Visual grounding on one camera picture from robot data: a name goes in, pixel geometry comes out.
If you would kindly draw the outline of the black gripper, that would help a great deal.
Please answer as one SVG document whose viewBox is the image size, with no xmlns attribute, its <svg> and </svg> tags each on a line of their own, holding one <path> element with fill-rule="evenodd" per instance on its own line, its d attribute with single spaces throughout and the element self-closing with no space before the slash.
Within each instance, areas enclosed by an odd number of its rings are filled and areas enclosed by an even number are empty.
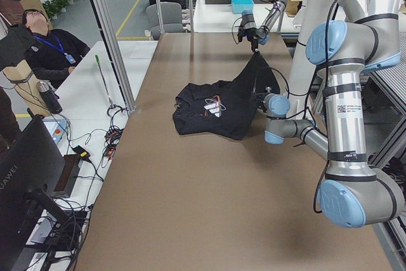
<svg viewBox="0 0 406 271">
<path fill-rule="evenodd" d="M 251 93 L 249 100 L 251 107 L 266 111 L 266 107 L 264 106 L 265 97 L 266 93 Z"/>
<path fill-rule="evenodd" d="M 239 43 L 243 41 L 243 38 L 246 38 L 249 42 L 251 42 L 251 50 L 253 53 L 259 52 L 259 46 L 258 46 L 258 30 L 257 28 L 243 28 L 239 27 L 238 32 L 237 32 L 237 40 Z"/>
</svg>

